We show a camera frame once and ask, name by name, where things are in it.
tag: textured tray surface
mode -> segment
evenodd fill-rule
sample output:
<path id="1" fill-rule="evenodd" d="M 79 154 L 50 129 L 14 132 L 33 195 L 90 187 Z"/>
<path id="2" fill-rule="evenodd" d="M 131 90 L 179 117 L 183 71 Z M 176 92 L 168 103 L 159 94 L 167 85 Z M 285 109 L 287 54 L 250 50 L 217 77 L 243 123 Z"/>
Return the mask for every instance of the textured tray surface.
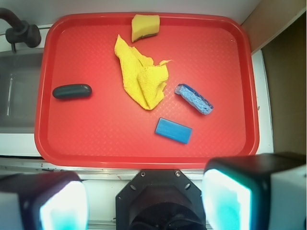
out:
<path id="1" fill-rule="evenodd" d="M 254 154 L 258 120 L 250 51 L 235 22 L 160 14 L 157 36 L 131 42 L 134 14 L 81 14 L 49 31 L 43 58 L 35 142 L 51 163 L 117 168 L 202 168 L 210 157 Z M 123 89 L 117 35 L 155 64 L 167 64 L 165 98 L 142 109 Z M 61 101 L 54 88 L 89 84 L 86 99 Z M 174 93 L 186 83 L 214 109 L 200 114 Z M 193 129 L 187 145 L 155 134 L 160 117 Z"/>

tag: yellow cloth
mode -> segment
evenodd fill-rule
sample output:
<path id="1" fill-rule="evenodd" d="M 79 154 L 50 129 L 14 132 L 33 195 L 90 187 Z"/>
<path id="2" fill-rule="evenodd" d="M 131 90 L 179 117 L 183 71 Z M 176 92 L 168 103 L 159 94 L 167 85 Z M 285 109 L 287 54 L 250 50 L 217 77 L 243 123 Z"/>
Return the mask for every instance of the yellow cloth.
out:
<path id="1" fill-rule="evenodd" d="M 130 47 L 118 35 L 114 48 L 120 60 L 125 91 L 144 109 L 154 109 L 164 98 L 163 89 L 168 79 L 166 63 L 154 66 L 151 57 L 142 55 L 135 47 Z"/>

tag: faucet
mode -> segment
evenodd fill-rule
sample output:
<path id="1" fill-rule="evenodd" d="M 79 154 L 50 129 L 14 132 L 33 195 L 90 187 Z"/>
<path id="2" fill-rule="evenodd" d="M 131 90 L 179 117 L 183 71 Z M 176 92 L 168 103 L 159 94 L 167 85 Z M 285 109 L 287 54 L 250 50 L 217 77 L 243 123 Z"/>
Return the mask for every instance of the faucet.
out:
<path id="1" fill-rule="evenodd" d="M 15 43 L 24 42 L 28 47 L 37 47 L 42 38 L 37 25 L 29 25 L 21 21 L 12 11 L 0 8 L 0 19 L 5 20 L 12 28 L 5 32 L 6 40 L 12 45 L 12 52 L 16 53 Z"/>

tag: sink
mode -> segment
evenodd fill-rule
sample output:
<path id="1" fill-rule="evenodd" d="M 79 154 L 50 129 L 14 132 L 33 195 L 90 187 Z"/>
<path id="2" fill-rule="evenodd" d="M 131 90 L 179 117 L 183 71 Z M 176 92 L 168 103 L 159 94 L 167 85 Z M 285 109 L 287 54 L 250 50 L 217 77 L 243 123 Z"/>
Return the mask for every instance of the sink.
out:
<path id="1" fill-rule="evenodd" d="M 0 53 L 0 133 L 34 133 L 43 49 Z"/>

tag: wall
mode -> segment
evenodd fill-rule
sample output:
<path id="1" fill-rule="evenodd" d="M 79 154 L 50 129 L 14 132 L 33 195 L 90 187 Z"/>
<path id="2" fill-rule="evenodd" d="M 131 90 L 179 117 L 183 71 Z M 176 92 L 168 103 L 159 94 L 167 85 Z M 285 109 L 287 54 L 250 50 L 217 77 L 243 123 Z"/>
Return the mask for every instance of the wall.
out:
<path id="1" fill-rule="evenodd" d="M 274 151 L 306 154 L 306 12 L 263 49 Z"/>
<path id="2" fill-rule="evenodd" d="M 86 12 L 181 12 L 221 15 L 239 24 L 260 0 L 0 0 L 0 6 L 29 23 L 54 23 L 67 14 Z M 0 21 L 0 34 L 9 26 Z"/>

